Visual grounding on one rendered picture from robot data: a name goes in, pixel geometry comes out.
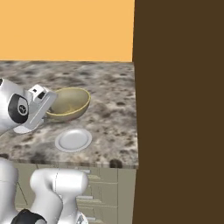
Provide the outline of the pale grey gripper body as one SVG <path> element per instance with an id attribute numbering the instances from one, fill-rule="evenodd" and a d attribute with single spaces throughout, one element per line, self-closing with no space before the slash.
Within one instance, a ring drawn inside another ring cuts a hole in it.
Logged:
<path id="1" fill-rule="evenodd" d="M 43 117 L 47 110 L 52 106 L 57 98 L 57 95 L 53 91 L 49 90 L 29 90 L 28 96 L 28 120 L 14 129 L 18 134 L 32 132 L 42 124 L 44 121 Z"/>

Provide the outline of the beige drawer cabinet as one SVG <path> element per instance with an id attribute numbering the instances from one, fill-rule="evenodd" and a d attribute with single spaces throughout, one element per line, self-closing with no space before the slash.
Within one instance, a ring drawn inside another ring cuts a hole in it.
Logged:
<path id="1" fill-rule="evenodd" d="M 30 188 L 30 177 L 40 168 L 69 168 L 85 172 L 89 184 L 77 198 L 79 209 L 89 224 L 132 224 L 136 186 L 136 169 L 101 168 L 68 164 L 15 163 L 19 178 L 16 209 L 29 209 L 35 195 Z"/>

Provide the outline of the white plate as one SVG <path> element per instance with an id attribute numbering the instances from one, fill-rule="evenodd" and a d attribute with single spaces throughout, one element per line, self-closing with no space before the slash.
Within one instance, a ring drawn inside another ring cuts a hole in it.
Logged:
<path id="1" fill-rule="evenodd" d="M 68 129 L 55 138 L 55 146 L 63 152 L 78 152 L 86 149 L 92 139 L 91 133 L 85 129 Z"/>

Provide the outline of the olive yellow bowl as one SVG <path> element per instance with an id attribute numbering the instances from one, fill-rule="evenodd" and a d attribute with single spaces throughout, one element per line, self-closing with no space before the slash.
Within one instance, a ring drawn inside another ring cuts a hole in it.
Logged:
<path id="1" fill-rule="evenodd" d="M 80 87 L 66 87 L 56 91 L 57 99 L 46 112 L 48 119 L 67 122 L 81 117 L 90 104 L 90 93 Z"/>

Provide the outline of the dark brown cabinet panel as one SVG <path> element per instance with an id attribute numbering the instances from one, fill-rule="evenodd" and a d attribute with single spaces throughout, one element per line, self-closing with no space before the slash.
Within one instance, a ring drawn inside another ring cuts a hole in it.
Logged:
<path id="1" fill-rule="evenodd" d="M 136 224 L 224 224 L 224 0 L 136 0 Z"/>

